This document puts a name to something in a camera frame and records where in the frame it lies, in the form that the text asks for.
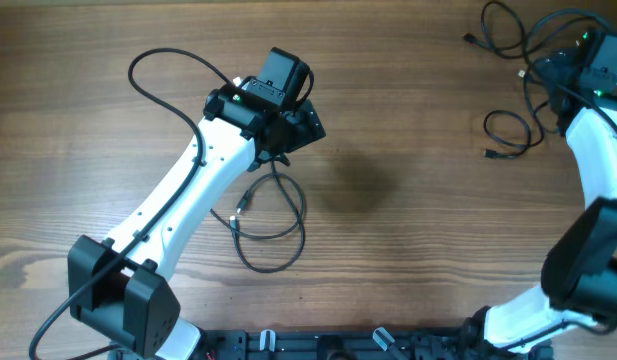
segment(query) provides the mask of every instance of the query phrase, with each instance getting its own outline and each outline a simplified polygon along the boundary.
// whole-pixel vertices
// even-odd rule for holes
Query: tabletop
[[[527,26],[572,6],[617,24],[617,2],[510,3]],[[293,53],[314,71],[310,99],[327,132],[280,168],[307,199],[301,258],[277,274],[254,273],[237,258],[230,233],[208,217],[171,281],[188,320],[253,331],[454,326],[537,284],[547,252],[584,209],[581,183],[556,135],[516,160],[482,156],[499,149],[483,132],[485,114],[507,109],[529,119],[517,76],[523,61],[462,41],[468,31],[481,37],[483,4],[0,8],[0,359],[24,358],[67,296],[66,255],[77,237],[103,239],[190,141],[178,117],[128,83],[130,61],[155,47],[196,53],[230,78],[257,74],[274,46]],[[493,11],[488,21],[497,40],[513,41],[518,33],[505,16]],[[562,41],[571,44],[574,34]],[[193,119],[221,85],[177,55],[147,58],[136,77]],[[544,118],[554,123],[548,112]],[[514,121],[493,125],[523,138]],[[235,214],[244,190],[267,171],[241,176],[215,209]],[[260,234],[293,221],[271,182],[240,217],[244,230]],[[244,239],[244,251],[257,265],[281,264],[298,239]],[[64,315],[40,354],[65,358],[105,343]],[[617,333],[573,332],[555,346],[557,359],[614,359]]]

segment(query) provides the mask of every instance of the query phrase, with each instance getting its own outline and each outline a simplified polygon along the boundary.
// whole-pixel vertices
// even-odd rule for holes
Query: cable plug
[[[471,33],[466,33],[466,35],[464,35],[464,41],[465,42],[469,42],[471,44],[474,44],[476,40],[477,40],[477,38],[475,37],[475,35],[473,35]]]
[[[239,233],[237,232],[239,231],[239,220],[237,220],[237,217],[235,215],[232,215],[230,217],[230,227],[232,228],[230,231],[232,233],[232,238],[234,240],[239,240]]]
[[[484,157],[488,159],[498,159],[500,156],[495,150],[486,149],[486,151],[484,151]]]
[[[241,210],[244,210],[246,206],[248,206],[248,203],[250,202],[251,198],[252,198],[252,191],[248,189],[244,193],[244,196],[241,197],[241,200],[239,200],[239,202],[237,203],[237,214],[241,213]]]

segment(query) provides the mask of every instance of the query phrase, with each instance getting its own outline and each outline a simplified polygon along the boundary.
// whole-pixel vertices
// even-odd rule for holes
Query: wood grain
[[[486,113],[527,116],[516,76],[523,64],[461,41],[466,31],[479,34],[482,5],[0,9],[0,359],[24,358],[34,331],[65,298],[65,256],[75,239],[102,238],[121,222],[191,137],[127,82],[130,61],[154,47],[195,52],[229,77],[256,74],[272,46],[297,54],[316,74],[311,99],[328,133],[283,170],[308,199],[307,244],[293,267],[246,270],[213,219],[191,239],[172,285],[183,314],[201,327],[455,325],[537,283],[547,251],[583,209],[581,185],[558,137],[515,161],[481,156],[494,146],[481,129]],[[617,2],[512,5],[528,24],[571,6],[617,24]],[[492,16],[497,39],[513,40],[500,15]],[[171,55],[146,59],[137,77],[196,118],[220,85],[199,64]],[[520,138],[514,122],[495,126]],[[218,211],[231,214],[262,171],[233,184]],[[272,184],[252,205],[244,229],[266,233],[292,221]],[[244,249],[256,264],[280,264],[297,241],[244,241]],[[64,316],[41,354],[65,358],[104,343]],[[613,359],[617,333],[570,334],[556,347],[558,359]]]

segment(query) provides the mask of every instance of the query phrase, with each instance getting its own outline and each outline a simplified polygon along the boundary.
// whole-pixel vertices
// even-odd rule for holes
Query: wooden surface
[[[169,46],[229,77],[256,74],[273,46],[316,75],[311,96],[328,136],[284,172],[308,199],[301,259],[275,275],[248,271],[229,233],[207,219],[172,280],[182,314],[207,329],[458,325],[539,280],[547,251],[583,210],[572,153],[550,137],[515,161],[484,159],[481,129],[496,108],[528,117],[506,62],[461,41],[479,37],[481,1],[340,1],[0,9],[0,359],[22,359],[66,297],[66,254],[101,239],[151,192],[190,140],[176,116],[128,84],[130,61]],[[568,6],[617,23],[617,2],[516,1],[531,24]],[[513,29],[493,16],[497,29]],[[511,39],[516,32],[509,32]],[[158,55],[139,82],[193,118],[220,81]],[[520,128],[500,121],[512,138]],[[228,216],[264,170],[234,183]],[[242,226],[292,221],[273,184]],[[256,264],[288,259],[297,236],[245,242]],[[104,344],[63,316],[44,358]],[[617,359],[617,333],[557,340],[558,359]]]

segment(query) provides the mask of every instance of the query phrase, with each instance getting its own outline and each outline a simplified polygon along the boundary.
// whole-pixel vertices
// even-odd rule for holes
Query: wooden table
[[[287,271],[244,268],[230,234],[208,218],[172,280],[182,314],[206,329],[372,329],[458,325],[483,305],[536,284],[548,250],[583,210],[564,139],[514,161],[483,117],[524,117],[522,62],[461,40],[479,32],[481,1],[233,2],[0,9],[0,359],[21,359],[67,295],[66,254],[80,234],[101,239],[151,192],[191,138],[173,114],[128,84],[144,50],[197,53],[229,77],[257,74],[271,47],[305,60],[328,133],[283,169],[308,199],[307,244]],[[574,1],[515,2],[531,24]],[[589,9],[617,24],[617,2]],[[498,39],[514,27],[497,11]],[[198,63],[157,55],[138,81],[195,119],[220,81]],[[536,98],[542,95],[537,91]],[[545,115],[546,122],[554,121]],[[514,121],[495,128],[513,139]],[[216,209],[224,216],[252,180]],[[242,226],[266,233],[292,221],[272,183]],[[280,264],[298,237],[252,244],[256,264]],[[64,315],[44,358],[105,343]],[[556,341],[558,359],[617,358],[617,333]]]

